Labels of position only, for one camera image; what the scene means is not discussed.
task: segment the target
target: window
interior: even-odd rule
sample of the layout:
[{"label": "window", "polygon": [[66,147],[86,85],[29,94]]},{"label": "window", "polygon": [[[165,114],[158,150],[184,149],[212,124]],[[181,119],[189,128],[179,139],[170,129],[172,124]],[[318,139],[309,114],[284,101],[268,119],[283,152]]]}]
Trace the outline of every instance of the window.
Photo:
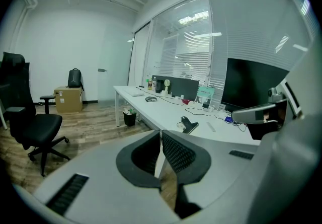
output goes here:
[{"label": "window", "polygon": [[298,10],[300,11],[300,14],[304,18],[304,21],[310,34],[310,38],[311,40],[313,40],[316,37],[318,31],[320,30],[320,25],[313,12],[310,2],[309,0],[294,0],[294,2]]},{"label": "window", "polygon": [[293,0],[210,0],[213,36],[209,85],[212,105],[219,107],[227,59],[243,59],[287,71],[303,57],[310,43]]},{"label": "window", "polygon": [[208,0],[188,0],[153,19],[143,81],[153,74],[207,85],[211,25]]}]

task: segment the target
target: computer mouse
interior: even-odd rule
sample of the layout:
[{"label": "computer mouse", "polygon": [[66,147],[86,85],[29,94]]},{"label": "computer mouse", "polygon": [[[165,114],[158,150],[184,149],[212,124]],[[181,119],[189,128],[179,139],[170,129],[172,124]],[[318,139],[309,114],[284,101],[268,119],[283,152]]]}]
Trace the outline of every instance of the computer mouse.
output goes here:
[{"label": "computer mouse", "polygon": [[152,97],[152,96],[148,96],[148,97],[146,97],[146,98],[145,98],[145,100],[146,100],[147,102],[154,102],[154,101],[157,101],[156,97]]}]

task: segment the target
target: cardboard box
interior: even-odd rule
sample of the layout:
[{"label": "cardboard box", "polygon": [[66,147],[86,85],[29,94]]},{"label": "cardboard box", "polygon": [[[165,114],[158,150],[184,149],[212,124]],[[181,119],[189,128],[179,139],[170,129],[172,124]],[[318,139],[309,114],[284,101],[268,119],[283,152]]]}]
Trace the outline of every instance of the cardboard box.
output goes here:
[{"label": "cardboard box", "polygon": [[80,112],[83,108],[82,89],[58,87],[54,90],[58,113]]}]

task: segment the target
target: black office chair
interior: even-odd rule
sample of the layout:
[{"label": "black office chair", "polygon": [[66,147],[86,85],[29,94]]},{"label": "black office chair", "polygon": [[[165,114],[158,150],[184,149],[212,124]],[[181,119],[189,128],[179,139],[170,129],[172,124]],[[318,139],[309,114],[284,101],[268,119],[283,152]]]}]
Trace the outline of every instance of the black office chair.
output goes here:
[{"label": "black office chair", "polygon": [[55,96],[43,96],[46,114],[37,114],[29,90],[29,70],[22,55],[4,52],[0,68],[0,99],[9,114],[10,134],[21,143],[25,150],[30,146],[35,149],[28,154],[34,161],[34,155],[42,153],[41,175],[44,176],[48,153],[69,160],[64,154],[52,147],[61,141],[69,140],[64,136],[53,141],[62,123],[62,117],[49,114],[48,101]]}]

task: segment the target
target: black backpack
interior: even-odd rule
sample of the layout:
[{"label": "black backpack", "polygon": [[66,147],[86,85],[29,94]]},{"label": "black backpack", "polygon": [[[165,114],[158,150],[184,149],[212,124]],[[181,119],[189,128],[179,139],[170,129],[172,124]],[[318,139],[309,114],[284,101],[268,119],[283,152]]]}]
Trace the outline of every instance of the black backpack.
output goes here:
[{"label": "black backpack", "polygon": [[68,75],[68,86],[70,88],[78,88],[81,87],[82,90],[84,90],[82,82],[81,82],[81,78],[82,78],[82,73],[80,72],[79,69],[74,68],[72,70],[69,71],[69,75]]}]

